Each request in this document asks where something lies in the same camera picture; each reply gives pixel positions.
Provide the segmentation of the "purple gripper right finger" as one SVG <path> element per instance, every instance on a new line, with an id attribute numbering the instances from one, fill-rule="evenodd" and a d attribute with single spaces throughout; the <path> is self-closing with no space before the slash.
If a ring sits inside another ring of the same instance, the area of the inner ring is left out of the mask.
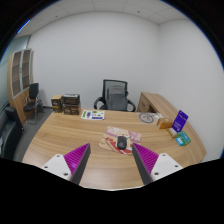
<path id="1" fill-rule="evenodd" d="M 132 154 L 144 184 L 152 183 L 182 169 L 182 166 L 167 153 L 157 154 L 137 143 L 132 144 Z"/>

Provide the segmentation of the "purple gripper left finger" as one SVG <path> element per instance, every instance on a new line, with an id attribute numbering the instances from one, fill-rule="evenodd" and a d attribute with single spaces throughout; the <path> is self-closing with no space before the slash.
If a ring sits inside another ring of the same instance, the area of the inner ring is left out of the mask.
<path id="1" fill-rule="evenodd" d="M 42 169 L 65 180 L 79 184 L 90 156 L 90 144 L 82 145 L 66 155 L 56 154 Z"/>

